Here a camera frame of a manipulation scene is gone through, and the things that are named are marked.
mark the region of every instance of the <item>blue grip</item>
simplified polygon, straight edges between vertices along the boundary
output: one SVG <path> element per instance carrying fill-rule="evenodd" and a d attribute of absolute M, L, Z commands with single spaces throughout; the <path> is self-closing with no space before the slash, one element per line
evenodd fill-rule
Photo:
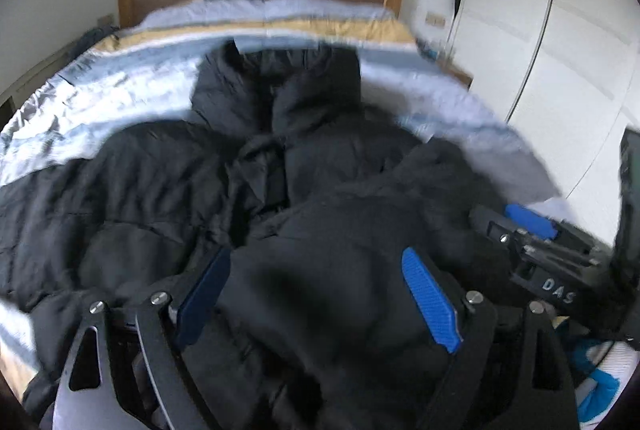
<path fill-rule="evenodd" d="M 433 339 L 449 354 L 456 352 L 462 343 L 456 310 L 412 248 L 402 252 L 402 275 Z"/>
<path fill-rule="evenodd" d="M 555 229 L 552 220 L 527 210 L 519 204 L 508 204 L 504 209 L 504 215 L 529 233 L 540 238 L 553 240 L 558 236 L 558 230 Z"/>
<path fill-rule="evenodd" d="M 209 320 L 231 272 L 231 252 L 220 250 L 211 259 L 200 280 L 178 309 L 174 345 L 178 350 L 193 345 Z"/>

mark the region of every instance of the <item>wardrobe door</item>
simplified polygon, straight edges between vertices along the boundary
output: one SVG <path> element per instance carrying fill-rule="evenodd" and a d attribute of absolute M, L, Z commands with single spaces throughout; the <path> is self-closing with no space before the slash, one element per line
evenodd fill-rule
<path fill-rule="evenodd" d="M 622 107 L 637 102 L 631 83 L 639 31 L 636 0 L 552 0 L 510 121 L 545 161 L 580 224 L 607 241 L 618 221 L 617 145 L 634 123 Z"/>
<path fill-rule="evenodd" d="M 535 56 L 550 0 L 462 0 L 449 39 L 470 91 L 507 119 Z"/>

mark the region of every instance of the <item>bed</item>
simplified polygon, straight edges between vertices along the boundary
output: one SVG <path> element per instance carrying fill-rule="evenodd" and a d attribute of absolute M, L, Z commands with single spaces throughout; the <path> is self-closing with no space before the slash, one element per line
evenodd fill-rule
<path fill-rule="evenodd" d="M 437 136 L 455 142 L 509 202 L 571 219 L 522 138 L 419 53 L 397 20 L 401 3 L 118 0 L 123 29 L 50 78 L 2 131 L 0 187 L 74 158 L 91 159 L 125 126 L 190 121 L 198 67 L 229 38 L 241 52 L 326 42 L 357 49 L 365 103 L 424 141 Z M 19 397 L 40 369 L 30 317 L 9 301 L 0 303 L 0 366 Z"/>

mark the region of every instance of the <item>metal bolt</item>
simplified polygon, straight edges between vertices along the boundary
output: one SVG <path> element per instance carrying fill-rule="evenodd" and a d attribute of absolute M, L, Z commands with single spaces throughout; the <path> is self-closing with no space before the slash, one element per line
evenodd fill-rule
<path fill-rule="evenodd" d="M 105 303 L 102 302 L 101 300 L 98 300 L 97 302 L 94 302 L 89 306 L 89 312 L 92 315 L 97 315 L 98 313 L 101 313 L 102 311 L 104 311 L 104 307 L 105 307 Z"/>
<path fill-rule="evenodd" d="M 162 305 L 169 299 L 169 295 L 164 291 L 158 291 L 151 295 L 151 303 L 153 305 Z"/>
<path fill-rule="evenodd" d="M 482 300 L 484 300 L 484 296 L 479 291 L 467 291 L 465 298 L 471 305 L 481 304 Z"/>
<path fill-rule="evenodd" d="M 537 300 L 534 300 L 533 302 L 529 303 L 529 310 L 535 315 L 541 315 L 543 312 L 545 312 L 545 307 Z"/>

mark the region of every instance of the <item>electrical outlet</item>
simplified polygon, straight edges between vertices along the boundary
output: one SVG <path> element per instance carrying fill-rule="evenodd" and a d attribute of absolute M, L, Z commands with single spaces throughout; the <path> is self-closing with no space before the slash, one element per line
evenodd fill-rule
<path fill-rule="evenodd" d="M 113 16 L 113 13 L 109 13 L 108 15 L 101 16 L 98 19 L 98 27 L 102 27 L 105 25 L 113 25 L 115 22 L 116 22 L 116 19 Z"/>
<path fill-rule="evenodd" d="M 444 26 L 447 23 L 447 19 L 437 13 L 428 12 L 427 16 L 424 19 L 424 22 L 433 27 L 444 29 Z"/>

